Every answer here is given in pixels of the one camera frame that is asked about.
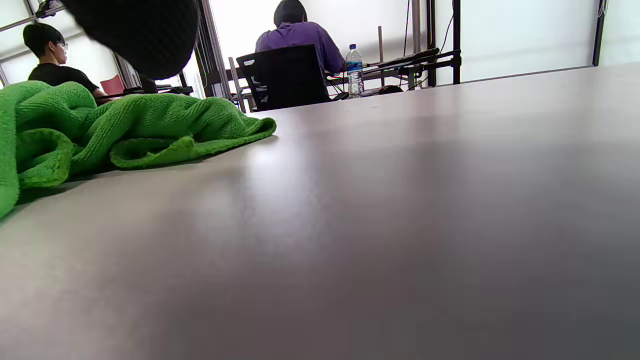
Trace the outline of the person's right hand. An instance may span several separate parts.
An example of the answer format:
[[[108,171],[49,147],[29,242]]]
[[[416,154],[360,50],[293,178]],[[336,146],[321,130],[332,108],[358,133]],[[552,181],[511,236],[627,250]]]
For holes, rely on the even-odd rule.
[[[195,0],[63,0],[90,38],[140,75],[164,80],[190,61],[199,29]]]

